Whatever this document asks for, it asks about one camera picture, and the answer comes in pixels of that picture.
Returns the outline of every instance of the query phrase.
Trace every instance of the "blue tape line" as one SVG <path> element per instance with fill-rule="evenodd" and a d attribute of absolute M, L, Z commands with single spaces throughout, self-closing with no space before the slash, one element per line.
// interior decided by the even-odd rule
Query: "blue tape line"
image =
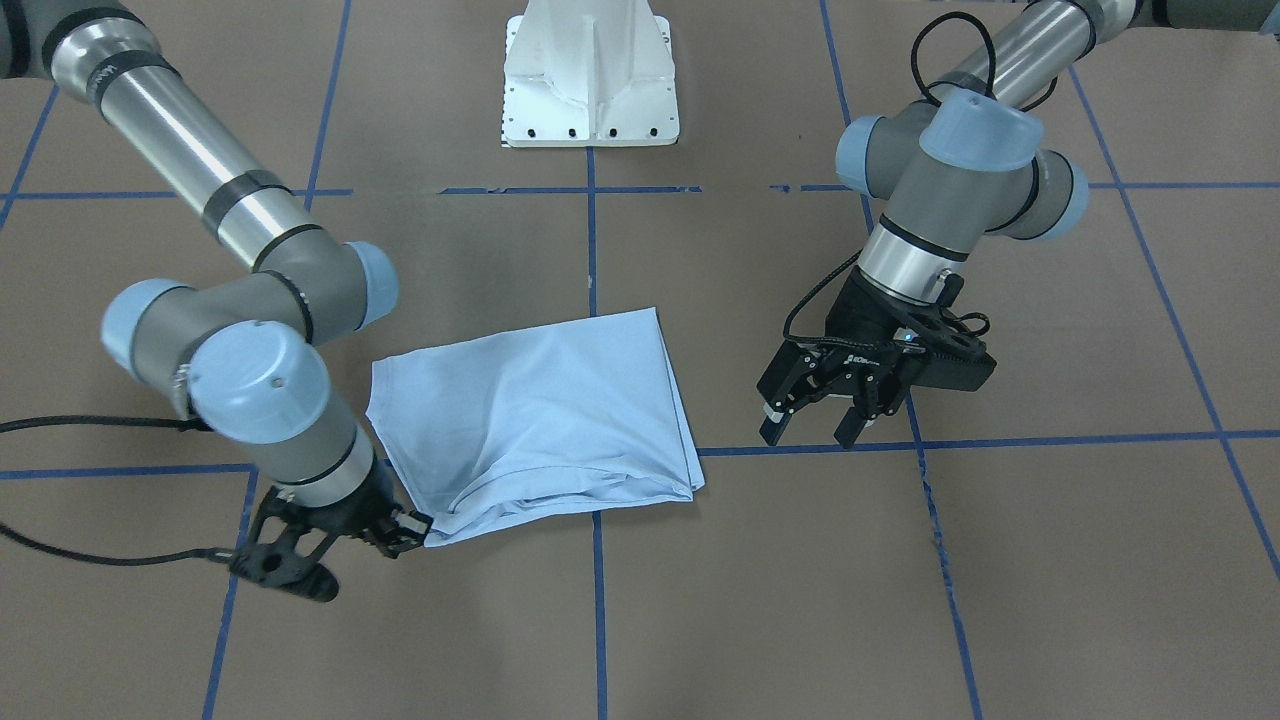
<path fill-rule="evenodd" d="M 1098 138 L 1098 146 L 1102 149 L 1102 156 L 1106 159 L 1107 168 L 1111 170 L 1111 178 L 1119 186 L 1120 199 L 1124 201 L 1125 213 L 1129 215 L 1129 223 L 1133 225 L 1133 232 L 1138 238 L 1138 245 L 1142 247 L 1142 255 L 1147 260 L 1147 268 L 1151 270 L 1151 277 L 1156 283 L 1156 291 L 1160 293 L 1160 300 L 1164 302 L 1165 311 L 1169 314 L 1169 320 L 1174 325 L 1174 332 L 1178 336 L 1178 345 L 1181 346 L 1183 355 L 1187 357 L 1187 365 L 1192 370 L 1192 377 L 1196 378 L 1196 387 L 1199 389 L 1201 398 L 1204 401 L 1204 409 L 1208 411 L 1210 420 L 1213 423 L 1213 429 L 1217 430 L 1219 439 L 1222 445 L 1222 452 L 1226 455 L 1228 465 L 1230 465 L 1231 474 L 1235 477 L 1235 484 L 1240 488 L 1240 496 L 1244 498 L 1245 507 L 1248 507 L 1249 516 L 1253 520 L 1253 527 L 1258 533 L 1258 538 L 1262 541 L 1262 547 L 1266 550 L 1267 559 L 1271 561 L 1271 571 L 1275 574 L 1276 579 L 1280 580 L 1280 556 L 1276 555 L 1275 543 L 1271 542 L 1271 534 L 1267 532 L 1267 527 L 1262 521 L 1262 514 L 1258 512 L 1257 503 L 1253 500 L 1253 492 L 1249 489 L 1249 483 L 1244 479 L 1244 473 L 1240 470 L 1240 465 L 1235 460 L 1235 452 L 1231 450 L 1230 439 L 1222 429 L 1222 420 L 1219 418 L 1217 407 L 1213 406 L 1213 398 L 1210 397 L 1208 386 L 1204 384 L 1204 377 L 1201 374 L 1199 364 L 1196 361 L 1196 355 L 1192 352 L 1190 343 L 1187 340 L 1187 333 L 1183 332 L 1183 324 L 1178 319 L 1178 311 L 1174 309 L 1174 301 L 1169 296 L 1169 290 L 1165 287 L 1165 281 L 1160 274 L 1160 268 L 1156 266 L 1156 258 L 1151 251 L 1151 246 L 1147 243 L 1147 236 L 1142 229 L 1142 223 L 1138 222 L 1138 214 L 1133 209 L 1129 192 L 1125 188 L 1124 182 L 1120 179 L 1120 172 L 1116 169 L 1115 159 L 1112 159 L 1106 137 L 1102 135 L 1102 127 L 1098 124 L 1098 118 L 1093 113 L 1093 106 L 1089 104 L 1089 97 L 1084 92 L 1084 86 L 1080 83 L 1080 76 L 1076 74 L 1074 67 L 1068 68 L 1068 70 L 1071 74 L 1071 82 L 1075 83 L 1075 92 L 1080 96 L 1080 102 L 1084 105 L 1084 113 L 1089 118 L 1089 124 L 1093 127 L 1093 135 Z"/>
<path fill-rule="evenodd" d="M 306 191 L 293 190 L 294 196 L 306 195 Z M 351 197 L 356 195 L 356 190 L 351 187 L 321 187 L 311 192 L 312 197 Z"/>
<path fill-rule="evenodd" d="M 221 475 L 248 473 L 253 465 L 227 462 L 219 465 L 156 465 L 137 468 L 54 468 L 47 470 L 0 470 L 0 480 L 50 480 L 67 478 L 138 478 L 152 475 Z"/>
<path fill-rule="evenodd" d="M 324 159 L 324 143 L 329 137 L 329 115 L 333 111 L 333 97 L 338 92 L 338 74 L 342 69 L 342 54 L 347 46 L 347 24 L 351 22 L 351 0 L 342 4 L 342 22 L 338 24 L 338 44 L 333 51 L 333 67 L 329 70 L 329 87 L 325 91 L 324 110 L 320 113 L 320 132 L 316 133 L 316 151 L 311 158 L 311 176 L 303 193 L 302 206 L 311 210 L 316 199 L 316 182 L 320 179 L 320 161 Z"/>
<path fill-rule="evenodd" d="M 1027 438 L 989 439 L 931 439 L 924 441 L 925 450 L 982 450 L 1004 447 L 1057 447 L 1091 445 L 1142 445 L 1153 442 L 1206 442 L 1228 439 L 1280 439 L 1280 429 L 1197 432 L 1197 433 L 1134 433 L 1112 436 L 1052 436 Z M 851 450 L 838 445 L 785 445 L 777 447 L 700 447 L 699 457 L 737 457 L 756 455 L 824 455 L 835 452 L 901 452 L 913 450 L 913 442 L 864 442 Z M 389 460 L 384 464 L 390 466 Z M 136 468 L 50 468 L 44 470 L 0 470 L 0 480 L 41 480 L 65 478 L 133 478 L 143 475 L 218 475 L 227 473 L 246 473 L 252 470 L 248 464 L 220 465 L 168 465 Z"/>
<path fill-rule="evenodd" d="M 595 255 L 595 149 L 586 149 L 586 305 L 591 316 L 599 313 L 596 304 Z"/>
<path fill-rule="evenodd" d="M 584 195 L 585 187 L 447 187 L 440 195 Z"/>
<path fill-rule="evenodd" d="M 591 555 L 595 566 L 595 716 L 609 717 L 609 671 L 605 656 L 604 625 L 604 519 L 591 512 Z"/>
<path fill-rule="evenodd" d="M 588 147 L 593 156 L 594 147 Z M 447 187 L 439 195 L 677 195 L 701 192 L 699 184 L 621 186 L 621 187 Z"/>
<path fill-rule="evenodd" d="M 845 127 L 852 122 L 849 114 L 849 100 L 845 99 L 845 77 L 840 72 L 840 58 L 836 55 L 836 38 L 831 33 L 831 14 L 827 12 L 827 0 L 818 0 L 822 10 L 822 29 L 827 33 L 827 54 L 831 55 L 831 72 L 836 76 L 836 92 L 840 95 L 840 114 L 845 118 Z"/>
<path fill-rule="evenodd" d="M 5 199 L 4 205 L 0 206 L 0 229 L 4 229 L 4 224 L 9 220 L 9 213 L 13 211 L 13 202 L 18 197 L 18 191 L 22 190 L 22 181 L 27 177 L 27 170 L 31 168 L 31 158 L 36 154 L 36 146 L 40 145 L 40 136 L 45 132 L 45 126 L 49 123 L 49 114 L 54 110 L 55 100 L 58 100 L 56 85 L 49 91 L 45 108 L 40 111 L 40 119 L 36 120 L 36 129 L 31 132 L 31 140 L 27 141 L 27 151 L 22 155 L 18 173 L 13 176 L 13 184 L 9 186 L 9 196 Z"/>
<path fill-rule="evenodd" d="M 244 484 L 244 505 L 241 507 L 239 532 L 236 533 L 236 547 L 244 544 L 248 537 L 250 519 L 253 516 L 253 497 L 257 496 L 257 470 L 251 470 Z M 209 669 L 209 688 L 205 691 L 205 711 L 201 720 L 212 720 L 214 705 L 218 702 L 218 685 L 223 678 L 223 660 L 227 657 L 227 638 L 232 630 L 232 614 L 236 611 L 236 588 L 239 578 L 227 574 L 227 596 L 223 598 L 223 619 L 218 626 L 218 642 L 214 644 L 214 662 Z"/>
<path fill-rule="evenodd" d="M 955 580 L 951 578 L 951 555 L 942 538 L 942 521 L 938 519 L 938 506 L 933 502 L 933 486 L 929 484 L 929 465 L 924 457 L 924 439 L 920 437 L 920 423 L 915 415 L 915 402 L 911 393 L 906 395 L 906 416 L 911 421 L 911 439 L 915 443 L 915 461 L 920 466 L 920 484 L 924 487 L 924 502 L 929 509 L 929 521 L 933 523 L 933 544 L 938 548 L 938 565 L 942 569 L 942 585 L 947 593 L 947 607 L 951 609 L 951 625 L 956 633 L 956 646 L 960 648 L 960 664 L 964 666 L 964 682 L 969 688 L 969 706 L 973 719 L 982 720 L 982 700 L 978 697 L 978 680 L 973 673 L 973 659 L 969 655 L 969 639 L 960 618 L 960 605 L 956 602 Z"/>
<path fill-rule="evenodd" d="M 826 455 L 832 452 L 897 452 L 915 447 L 909 442 L 864 442 L 845 450 L 838 445 L 780 445 L 776 447 L 699 447 L 699 457 L 742 457 L 754 455 Z"/>
<path fill-rule="evenodd" d="M 1125 182 L 1128 190 L 1274 190 L 1280 182 Z"/>
<path fill-rule="evenodd" d="M 701 192 L 703 186 L 700 184 L 660 184 L 660 186 L 617 186 L 617 187 L 598 187 L 595 192 L 603 195 L 660 195 L 660 193 L 681 193 L 681 192 Z"/>
<path fill-rule="evenodd" d="M 818 0 L 818 6 L 822 9 L 822 28 L 827 35 L 827 53 L 831 55 L 831 72 L 836 78 L 836 92 L 840 95 L 840 114 L 845 119 L 845 127 L 852 122 L 852 115 L 849 113 L 849 100 L 845 97 L 845 77 L 840 72 L 840 56 L 836 53 L 836 38 L 831 33 L 831 13 L 827 12 L 827 0 Z M 867 232 L 870 233 L 876 227 L 876 220 L 872 217 L 872 204 L 867 200 L 865 195 L 859 195 L 863 206 L 863 219 L 867 222 Z"/>

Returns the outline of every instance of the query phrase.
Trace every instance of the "light blue t-shirt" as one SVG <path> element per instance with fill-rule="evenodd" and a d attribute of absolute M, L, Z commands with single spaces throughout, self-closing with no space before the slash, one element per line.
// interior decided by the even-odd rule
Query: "light blue t-shirt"
<path fill-rule="evenodd" d="M 652 307 L 379 360 L 366 414 L 428 546 L 705 482 Z"/>

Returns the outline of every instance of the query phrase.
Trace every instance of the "gray joint housing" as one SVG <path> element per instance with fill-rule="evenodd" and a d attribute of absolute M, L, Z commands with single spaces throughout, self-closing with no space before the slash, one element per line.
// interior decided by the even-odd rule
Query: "gray joint housing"
<path fill-rule="evenodd" d="M 1132 27 L 1184 29 L 1280 31 L 1276 0 L 1144 0 Z M 1276 23 L 1274 27 L 1267 20 Z"/>
<path fill-rule="evenodd" d="M 978 196 L 965 193 L 969 208 L 938 208 L 934 223 L 955 227 L 957 218 L 966 218 L 965 234 L 1002 234 L 1015 240 L 1032 240 L 1050 232 L 1066 211 L 1076 182 L 1076 170 L 1060 152 L 1038 150 L 1029 165 L 1005 173 L 1000 178 L 950 167 L 920 150 L 920 133 L 937 114 L 928 102 L 913 102 L 896 118 L 879 118 L 867 142 L 867 190 L 872 197 L 888 200 L 904 192 L 908 197 L 923 196 L 934 205 L 946 197 L 941 187 L 969 188 Z M 927 165 L 920 178 L 900 190 L 900 183 L 911 163 Z"/>
<path fill-rule="evenodd" d="M 941 109 L 925 102 L 893 119 L 859 118 L 836 152 L 845 183 L 888 199 L 858 260 L 881 290 L 937 302 L 983 234 L 1019 240 L 1066 232 L 1088 183 L 1057 152 L 1039 150 L 1039 120 L 969 90 Z"/>
<path fill-rule="evenodd" d="M 372 470 L 372 443 L 308 343 L 394 306 L 389 259 L 316 224 L 118 3 L 0 0 L 0 68 L 95 105 L 252 270 L 204 291 L 134 284 L 108 309 L 108 350 L 179 415 L 193 410 L 236 442 L 287 497 L 319 507 L 349 495 Z"/>

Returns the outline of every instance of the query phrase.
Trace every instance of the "light blue joint cap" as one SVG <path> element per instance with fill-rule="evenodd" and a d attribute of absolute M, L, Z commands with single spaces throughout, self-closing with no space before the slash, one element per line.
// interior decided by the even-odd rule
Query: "light blue joint cap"
<path fill-rule="evenodd" d="M 399 277 L 396 275 L 396 265 L 376 245 L 369 242 L 348 242 L 348 247 L 356 251 L 360 264 L 365 268 L 365 322 L 360 323 L 357 331 L 385 316 L 396 309 L 399 301 Z"/>
<path fill-rule="evenodd" d="M 206 340 L 191 359 L 191 401 L 209 427 L 237 442 L 297 437 L 329 404 L 329 372 L 293 328 L 246 320 Z"/>
<path fill-rule="evenodd" d="M 142 378 L 133 368 L 133 333 L 137 332 L 138 323 L 142 322 L 142 315 L 151 307 L 151 304 L 177 287 L 189 286 L 164 278 L 133 283 L 115 296 L 102 315 L 100 337 L 102 345 L 106 346 L 106 352 L 138 382 L 142 382 Z"/>
<path fill-rule="evenodd" d="M 1071 232 L 1071 229 L 1080 223 L 1080 218 L 1084 217 L 1084 211 L 1089 209 L 1088 176 L 1085 176 L 1084 170 L 1070 159 L 1064 159 L 1071 168 L 1071 199 L 1066 201 L 1066 209 L 1062 210 L 1062 217 L 1053 223 L 1053 227 L 1044 231 L 1043 234 L 1028 237 L 1027 240 L 1053 240 L 1055 237 L 1061 237 Z"/>
<path fill-rule="evenodd" d="M 876 123 L 882 119 L 884 115 L 858 118 L 849 123 L 836 145 L 836 174 L 840 182 L 868 197 L 872 196 L 872 191 L 867 187 L 867 149 L 872 143 Z"/>
<path fill-rule="evenodd" d="M 1276 3 L 1267 19 L 1262 20 L 1262 29 L 1258 35 L 1280 35 L 1280 3 Z"/>
<path fill-rule="evenodd" d="M 1043 137 L 1044 126 L 1038 119 L 956 88 L 920 133 L 920 147 L 934 160 L 955 168 L 1007 173 L 1027 167 Z"/>

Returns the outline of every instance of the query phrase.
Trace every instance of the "black band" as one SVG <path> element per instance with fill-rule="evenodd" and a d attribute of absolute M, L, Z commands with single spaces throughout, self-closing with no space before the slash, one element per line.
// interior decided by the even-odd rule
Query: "black band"
<path fill-rule="evenodd" d="M 978 95 L 987 94 L 987 81 L 982 79 L 975 74 L 963 73 L 959 70 L 951 70 L 947 74 L 933 81 L 933 83 L 929 85 L 929 90 L 933 90 L 940 85 L 951 85 L 961 90 L 977 92 Z"/>
<path fill-rule="evenodd" d="M 227 213 L 232 211 L 232 208 L 250 195 L 269 187 L 276 187 L 285 192 L 289 191 L 280 178 L 268 170 L 250 170 L 242 176 L 234 177 L 224 182 L 221 187 L 215 190 L 214 193 L 209 196 L 209 201 L 205 202 L 205 210 L 200 214 L 200 219 L 205 223 L 205 228 L 216 236 L 218 225 L 223 224 L 223 218 L 227 217 Z"/>
<path fill-rule="evenodd" d="M 1160 27 L 1174 27 L 1169 24 L 1167 0 L 1151 0 L 1151 19 Z"/>
<path fill-rule="evenodd" d="M 305 480 L 298 480 L 296 483 L 280 483 L 280 484 L 285 486 L 285 487 L 289 487 L 289 488 L 301 488 L 301 487 L 306 487 L 306 486 L 310 486 L 311 483 L 317 483 L 317 482 L 328 478 L 329 475 L 333 474 L 334 470 L 337 470 L 338 468 L 342 468 L 342 464 L 346 462 L 348 457 L 351 457 L 351 454 L 356 451 L 356 441 L 358 441 L 358 439 L 360 439 L 360 433 L 357 430 L 356 437 L 351 438 L 351 445 L 347 447 L 347 452 L 343 452 L 342 454 L 342 459 L 338 460 L 337 462 L 334 462 L 333 465 L 330 465 L 328 470 L 325 470 L 325 471 L 323 471 L 323 473 L 320 473 L 317 475 L 311 475 L 310 478 L 307 478 Z"/>
<path fill-rule="evenodd" d="M 1053 154 L 1057 155 L 1059 158 L 1062 158 L 1061 152 L 1053 152 Z M 1007 223 L 1000 227 L 987 228 L 987 234 L 995 234 L 1007 228 L 1009 225 L 1016 223 L 1018 220 L 1023 219 L 1023 215 L 1025 215 L 1027 211 L 1032 209 L 1032 205 L 1036 204 L 1036 200 L 1038 197 L 1039 197 L 1039 158 L 1032 158 L 1032 191 L 1030 193 L 1027 195 L 1027 201 L 1023 202 L 1021 209 L 1018 210 L 1018 213 Z"/>
<path fill-rule="evenodd" d="M 937 255 L 938 258 L 945 258 L 947 260 L 951 260 L 952 263 L 964 263 L 965 260 L 969 259 L 968 252 L 957 252 L 955 250 L 951 250 L 950 247 L 942 247 L 941 245 L 932 243 L 911 231 L 902 229 L 902 225 L 895 223 L 893 220 L 886 218 L 884 215 L 881 215 L 881 225 L 883 225 L 884 229 L 887 229 L 888 232 L 905 240 L 910 245 L 914 245 L 920 250 L 929 252 L 932 255 Z"/>
<path fill-rule="evenodd" d="M 1061 152 L 1053 152 L 1053 154 L 1057 155 L 1059 158 L 1062 158 L 1062 160 L 1066 160 L 1066 156 L 1062 155 Z M 1066 196 L 1066 205 L 1062 205 L 1062 211 L 1059 213 L 1057 219 L 1053 220 L 1053 224 L 1050 225 L 1048 229 L 1056 228 L 1057 224 L 1062 222 L 1062 218 L 1066 217 L 1066 209 L 1071 206 L 1071 200 L 1074 200 L 1073 195 L 1075 195 L 1075 168 L 1071 167 L 1070 161 L 1066 163 L 1066 172 L 1071 173 L 1071 195 Z M 1014 240 L 1029 240 L 1029 238 L 1015 237 Z"/>
<path fill-rule="evenodd" d="M 296 234 L 302 234 L 305 232 L 323 231 L 323 229 L 324 228 L 321 228 L 320 225 L 308 223 L 305 225 L 298 225 L 291 231 L 284 231 L 283 233 L 278 234 L 275 240 L 268 242 L 266 247 L 264 247 L 262 251 L 257 254 L 257 259 L 253 260 L 253 272 L 255 273 L 259 272 L 262 268 L 262 263 L 266 261 L 268 255 L 270 255 L 271 251 L 279 247 L 280 243 L 284 242 L 285 240 L 289 240 L 291 237 Z"/>
<path fill-rule="evenodd" d="M 67 36 L 76 32 L 76 28 L 84 23 L 91 23 L 93 20 L 101 20 L 105 18 L 122 18 L 125 20 L 133 20 L 142 27 L 146 27 L 137 15 L 125 10 L 124 8 L 90 8 L 87 10 L 78 10 L 63 18 L 60 23 L 54 26 L 50 31 L 49 37 L 45 38 L 45 45 L 41 49 L 41 59 L 45 61 L 45 70 L 49 74 L 54 74 L 54 51 L 58 50 L 58 45 L 67 40 Z"/>
<path fill-rule="evenodd" d="M 1027 5 L 1027 8 L 1023 9 L 1023 12 L 1025 13 L 1027 10 L 1030 9 L 1032 5 L 1039 1 L 1041 0 L 1032 0 Z M 1062 1 L 1075 5 L 1075 9 L 1084 13 L 1084 19 L 1089 20 L 1089 44 L 1085 45 L 1080 55 L 1075 58 L 1076 60 L 1079 60 L 1080 58 L 1092 53 L 1093 49 L 1098 46 L 1098 26 L 1106 20 L 1106 12 L 1102 9 L 1102 5 L 1100 5 L 1097 0 L 1062 0 Z"/>
<path fill-rule="evenodd" d="M 307 305 L 307 297 L 302 295 L 302 290 L 293 284 L 293 281 L 287 278 L 284 273 L 278 273 L 275 270 L 256 270 L 264 275 L 271 275 L 280 282 L 291 293 L 293 293 L 293 301 L 298 304 L 298 311 L 302 314 L 302 338 L 311 345 L 311 340 L 316 334 L 315 324 L 311 322 L 311 306 Z"/>
<path fill-rule="evenodd" d="M 173 74 L 178 74 L 178 70 L 173 69 L 173 65 L 165 61 L 159 53 L 150 50 L 116 53 L 99 63 L 93 68 L 93 72 L 88 74 L 88 82 L 84 85 L 84 95 L 88 96 L 88 101 L 97 108 L 99 113 L 102 111 L 102 96 L 106 95 L 106 88 L 123 77 L 124 73 L 137 68 L 164 68 Z"/>
<path fill-rule="evenodd" d="M 5 78 L 22 77 L 31 67 L 31 37 L 27 35 L 27 13 L 22 9 L 20 0 L 0 0 L 0 12 L 4 13 L 9 26 L 9 47 L 13 56 L 9 58 L 9 69 Z"/>

